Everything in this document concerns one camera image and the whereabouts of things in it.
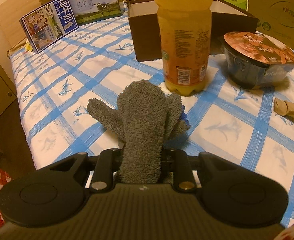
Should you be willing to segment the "beige sock white cuff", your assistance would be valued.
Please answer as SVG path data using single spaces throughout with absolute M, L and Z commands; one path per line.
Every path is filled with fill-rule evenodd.
M 294 103 L 275 98 L 274 112 L 281 116 L 291 116 L 294 118 Z

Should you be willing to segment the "blue cloth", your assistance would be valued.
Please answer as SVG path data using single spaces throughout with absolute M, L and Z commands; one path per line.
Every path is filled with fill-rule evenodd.
M 185 109 L 186 109 L 186 107 L 184 105 L 182 105 L 182 113 L 181 113 L 179 119 L 183 120 L 187 126 L 190 126 L 189 121 L 187 119 L 187 114 L 185 113 Z

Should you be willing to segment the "black instant rice bowl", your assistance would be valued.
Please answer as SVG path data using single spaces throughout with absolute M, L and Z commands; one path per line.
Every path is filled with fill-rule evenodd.
M 277 86 L 294 69 L 294 52 L 275 38 L 247 31 L 223 36 L 227 73 L 246 89 Z

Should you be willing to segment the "blue checked tablecloth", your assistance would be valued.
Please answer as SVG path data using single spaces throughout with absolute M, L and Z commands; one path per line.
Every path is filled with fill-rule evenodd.
M 294 103 L 294 70 L 284 88 L 250 92 L 227 79 L 225 61 L 224 55 L 211 56 L 204 90 L 182 98 L 190 129 L 171 147 L 189 155 L 207 151 L 278 181 L 289 194 L 282 224 L 291 225 L 294 123 L 276 114 L 273 103 Z M 35 168 L 119 146 L 87 113 L 89 99 L 116 107 L 119 93 L 142 79 L 165 88 L 161 60 L 136 60 L 127 16 L 84 25 L 40 54 L 20 50 L 11 62 Z

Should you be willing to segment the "dark brown open box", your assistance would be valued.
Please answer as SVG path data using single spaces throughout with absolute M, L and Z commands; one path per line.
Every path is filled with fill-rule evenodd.
M 191 11 L 190 5 L 165 10 L 154 0 L 127 2 L 129 25 L 138 62 L 157 59 L 200 62 L 208 54 L 222 54 L 224 35 L 255 33 L 258 19 L 223 0 L 209 9 Z

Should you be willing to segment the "blue milk carton box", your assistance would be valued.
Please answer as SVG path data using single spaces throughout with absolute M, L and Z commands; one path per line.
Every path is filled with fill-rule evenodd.
M 78 29 L 69 0 L 53 0 L 19 20 L 33 51 L 39 54 Z

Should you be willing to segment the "cow picture milk box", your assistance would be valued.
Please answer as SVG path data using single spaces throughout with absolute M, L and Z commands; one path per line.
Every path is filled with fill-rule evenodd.
M 78 25 L 122 16 L 123 0 L 69 0 Z

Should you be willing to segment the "orange juice bottle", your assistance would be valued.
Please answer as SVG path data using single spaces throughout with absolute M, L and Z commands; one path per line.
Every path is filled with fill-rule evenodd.
M 154 0 L 168 90 L 188 96 L 204 88 L 213 0 Z

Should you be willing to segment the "wooden headboard panel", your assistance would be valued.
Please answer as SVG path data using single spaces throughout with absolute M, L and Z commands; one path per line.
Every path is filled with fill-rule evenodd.
M 25 38 L 19 20 L 39 6 L 39 0 L 6 0 L 0 4 L 0 29 L 10 46 Z

